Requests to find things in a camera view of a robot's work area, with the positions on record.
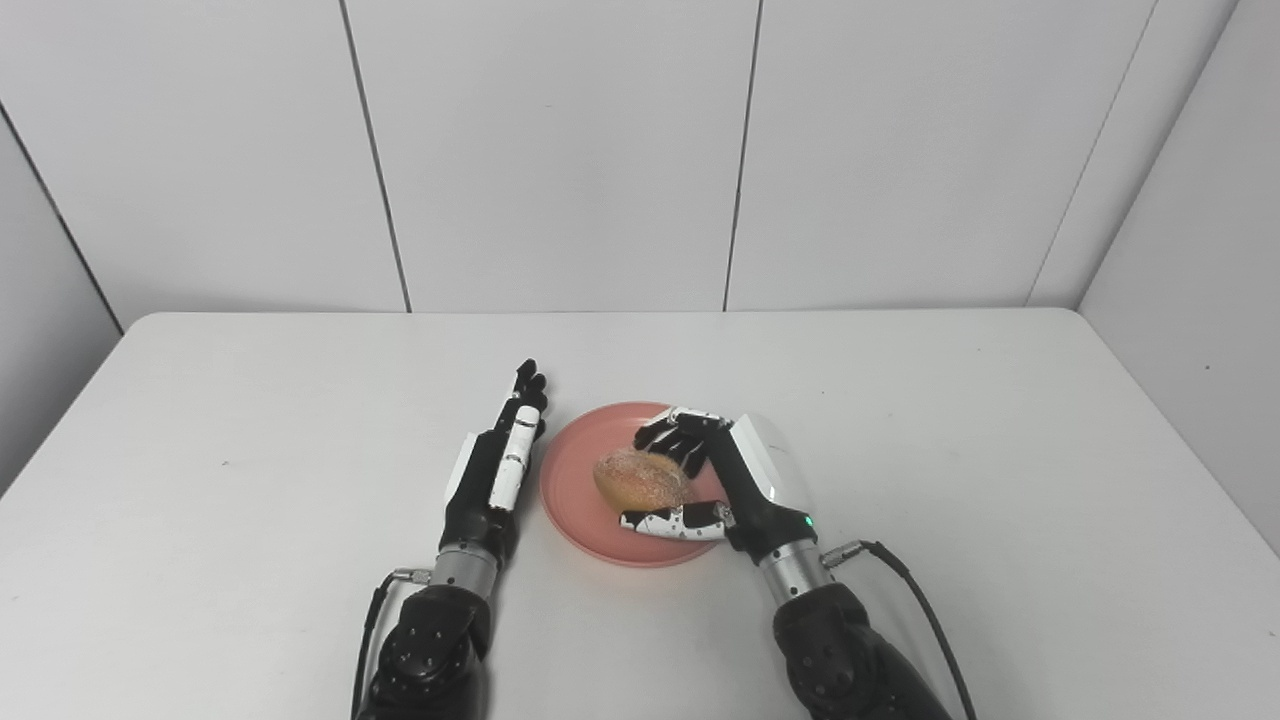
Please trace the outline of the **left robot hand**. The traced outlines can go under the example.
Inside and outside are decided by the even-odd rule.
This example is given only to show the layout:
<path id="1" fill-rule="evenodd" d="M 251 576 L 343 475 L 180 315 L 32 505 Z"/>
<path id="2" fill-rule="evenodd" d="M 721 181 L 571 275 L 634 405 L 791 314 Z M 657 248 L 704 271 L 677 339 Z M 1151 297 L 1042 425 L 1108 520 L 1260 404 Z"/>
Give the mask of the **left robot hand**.
<path id="1" fill-rule="evenodd" d="M 547 429 L 548 380 L 535 359 L 515 373 L 494 425 L 467 436 L 448 483 L 439 550 L 481 550 L 503 568 L 518 543 L 515 511 Z"/>

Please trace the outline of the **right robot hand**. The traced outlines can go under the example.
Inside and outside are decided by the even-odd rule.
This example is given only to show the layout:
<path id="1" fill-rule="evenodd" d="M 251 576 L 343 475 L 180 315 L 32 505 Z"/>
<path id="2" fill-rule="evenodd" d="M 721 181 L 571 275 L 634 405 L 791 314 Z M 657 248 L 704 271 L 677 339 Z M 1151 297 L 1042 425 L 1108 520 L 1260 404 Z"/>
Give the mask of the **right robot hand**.
<path id="1" fill-rule="evenodd" d="M 769 446 L 750 416 L 731 420 L 668 407 L 636 430 L 634 448 L 673 460 L 684 471 L 710 468 L 724 497 L 626 509 L 620 512 L 622 528 L 672 541 L 726 541 L 755 565 L 817 546 L 814 520 L 788 505 Z"/>

